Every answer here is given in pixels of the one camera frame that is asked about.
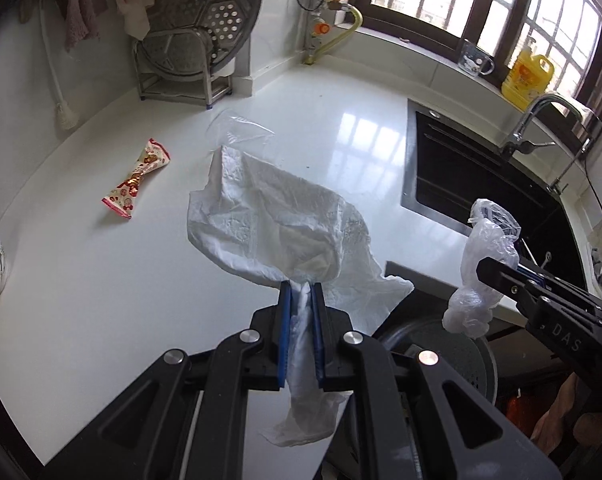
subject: sink rim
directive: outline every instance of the sink rim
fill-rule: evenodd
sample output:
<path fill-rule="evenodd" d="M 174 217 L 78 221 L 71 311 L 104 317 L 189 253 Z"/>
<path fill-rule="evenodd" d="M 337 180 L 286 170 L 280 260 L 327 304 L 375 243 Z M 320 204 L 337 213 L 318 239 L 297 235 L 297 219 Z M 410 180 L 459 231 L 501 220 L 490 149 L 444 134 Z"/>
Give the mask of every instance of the sink rim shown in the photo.
<path fill-rule="evenodd" d="M 420 104 L 419 102 L 413 101 L 412 99 L 408 99 L 408 123 L 406 130 L 406 138 L 405 138 L 405 167 L 404 167 L 404 175 L 403 175 L 403 186 L 402 186 L 402 195 L 401 195 L 401 205 L 415 213 L 418 213 L 426 218 L 429 218 L 441 225 L 444 225 L 447 228 L 456 231 L 457 233 L 469 236 L 472 232 L 472 227 L 468 224 L 463 224 L 454 218 L 450 218 L 449 216 L 436 211 L 426 205 L 423 205 L 421 202 L 417 201 L 416 193 L 417 193 L 417 112 L 420 112 L 424 115 L 430 114 L 430 112 L 434 112 L 436 116 L 433 117 L 444 124 L 445 126 L 449 126 L 450 128 L 456 130 L 457 132 L 467 136 L 469 139 L 474 142 L 480 144 L 487 150 L 498 155 L 497 146 L 479 134 L 473 132 L 469 128 L 466 128 L 462 124 L 457 123 L 455 120 L 450 119 L 444 113 L 439 110 L 435 110 L 434 108 L 425 106 Z M 534 181 L 539 187 L 544 189 L 549 196 L 551 196 L 563 209 L 563 204 L 556 193 L 552 192 L 548 185 L 536 174 L 526 168 L 523 164 L 515 159 L 511 159 L 508 161 L 508 164 L 511 164 L 516 170 L 519 170 L 525 176 Z"/>

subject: chrome faucet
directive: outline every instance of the chrome faucet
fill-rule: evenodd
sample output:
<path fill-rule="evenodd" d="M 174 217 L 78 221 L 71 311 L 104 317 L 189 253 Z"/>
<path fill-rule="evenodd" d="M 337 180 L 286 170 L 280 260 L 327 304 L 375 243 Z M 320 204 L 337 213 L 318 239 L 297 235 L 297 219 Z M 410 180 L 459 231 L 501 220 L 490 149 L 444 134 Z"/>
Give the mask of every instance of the chrome faucet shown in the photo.
<path fill-rule="evenodd" d="M 521 118 L 516 123 L 516 126 L 512 132 L 506 137 L 503 144 L 501 144 L 499 151 L 502 158 L 505 160 L 510 160 L 515 152 L 521 152 L 524 155 L 529 155 L 537 148 L 556 145 L 555 142 L 542 142 L 541 144 L 535 144 L 529 140 L 523 139 L 523 134 L 527 128 L 527 125 L 532 122 L 532 119 L 536 117 L 541 108 L 546 107 L 550 103 L 558 103 L 565 106 L 569 111 L 576 115 L 578 121 L 584 126 L 589 123 L 593 116 L 596 117 L 592 110 L 571 97 L 565 97 L 554 91 L 539 95 L 539 97 L 534 99 L 534 101 L 529 104 L 529 106 L 526 108 L 526 111 L 523 112 L 523 115 L 521 115 Z"/>

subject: sink basin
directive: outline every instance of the sink basin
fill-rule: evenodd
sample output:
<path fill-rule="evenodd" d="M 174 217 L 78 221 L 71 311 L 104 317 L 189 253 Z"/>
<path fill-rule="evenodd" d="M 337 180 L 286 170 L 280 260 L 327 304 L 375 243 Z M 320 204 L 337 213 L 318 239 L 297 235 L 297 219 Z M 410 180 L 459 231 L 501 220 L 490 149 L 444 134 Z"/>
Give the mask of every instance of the sink basin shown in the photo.
<path fill-rule="evenodd" d="M 545 272 L 586 289 L 574 233 L 561 201 L 516 160 L 504 161 L 498 147 L 445 116 L 410 101 L 401 205 L 469 235 L 467 219 L 477 198 L 507 209 L 521 226 L 521 238 Z M 527 267 L 540 271 L 519 240 Z"/>

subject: pink cloth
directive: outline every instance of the pink cloth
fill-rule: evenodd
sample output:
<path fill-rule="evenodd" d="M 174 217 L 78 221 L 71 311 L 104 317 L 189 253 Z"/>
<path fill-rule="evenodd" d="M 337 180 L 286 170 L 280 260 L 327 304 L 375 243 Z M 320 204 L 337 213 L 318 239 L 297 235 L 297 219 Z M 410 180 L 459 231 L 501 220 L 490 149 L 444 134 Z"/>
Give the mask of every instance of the pink cloth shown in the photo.
<path fill-rule="evenodd" d="M 68 0 L 65 17 L 65 49 L 84 38 L 98 38 L 97 17 L 92 0 Z"/>

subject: mug handle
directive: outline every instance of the mug handle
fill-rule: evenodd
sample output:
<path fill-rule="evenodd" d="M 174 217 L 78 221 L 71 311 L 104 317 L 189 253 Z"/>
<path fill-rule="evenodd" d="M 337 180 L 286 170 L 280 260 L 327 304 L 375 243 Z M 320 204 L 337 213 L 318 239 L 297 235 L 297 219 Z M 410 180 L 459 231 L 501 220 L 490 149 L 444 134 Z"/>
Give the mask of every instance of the mug handle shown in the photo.
<path fill-rule="evenodd" d="M 484 65 L 481 67 L 481 71 L 479 72 L 481 75 L 488 75 L 488 74 L 491 74 L 492 72 L 494 72 L 494 67 L 495 67 L 494 60 L 491 57 L 486 57 L 485 61 L 490 62 L 490 68 L 484 72 L 482 69 L 484 69 L 488 65 L 487 63 L 484 63 Z"/>

